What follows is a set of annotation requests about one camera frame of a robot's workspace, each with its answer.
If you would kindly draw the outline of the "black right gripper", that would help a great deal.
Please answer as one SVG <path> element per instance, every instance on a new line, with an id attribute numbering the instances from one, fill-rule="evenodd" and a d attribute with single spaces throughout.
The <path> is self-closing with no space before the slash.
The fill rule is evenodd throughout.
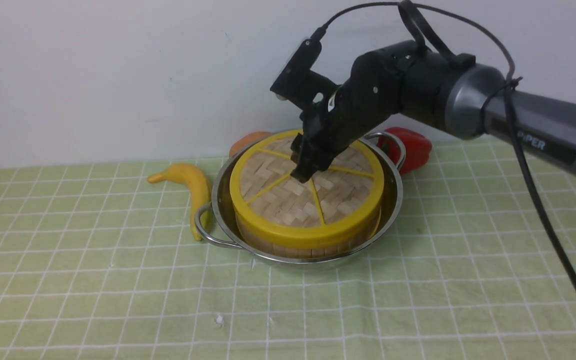
<path id="1" fill-rule="evenodd" d="M 352 143 L 399 113 L 400 76 L 348 79 L 311 111 L 300 114 L 301 134 L 295 137 L 290 177 L 299 183 L 326 171 Z"/>

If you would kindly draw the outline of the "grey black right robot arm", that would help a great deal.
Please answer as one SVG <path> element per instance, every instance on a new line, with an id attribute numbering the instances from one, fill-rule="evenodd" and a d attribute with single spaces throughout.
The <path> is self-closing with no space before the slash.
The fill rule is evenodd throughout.
<path id="1" fill-rule="evenodd" d="M 303 41 L 270 87 L 301 110 L 302 134 L 291 145 L 300 182 L 397 114 L 464 141 L 516 138 L 524 151 L 576 176 L 576 104 L 516 91 L 473 55 L 451 64 L 413 40 L 360 55 L 343 84 L 312 70 L 321 51 L 320 42 Z"/>

